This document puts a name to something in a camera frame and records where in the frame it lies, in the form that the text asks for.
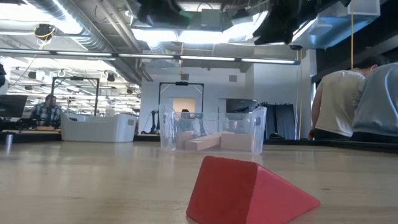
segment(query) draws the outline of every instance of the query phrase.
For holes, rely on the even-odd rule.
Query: desk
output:
[[[185,210],[209,154],[159,147],[48,142],[0,151],[0,223],[195,223]],[[291,224],[398,223],[397,155],[315,146],[264,149],[261,156],[211,155],[263,163],[322,202]]]

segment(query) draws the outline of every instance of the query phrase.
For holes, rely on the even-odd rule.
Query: white t-shirt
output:
[[[351,137],[355,115],[353,100],[365,77],[351,71],[333,72],[322,78],[320,114],[315,128]]]

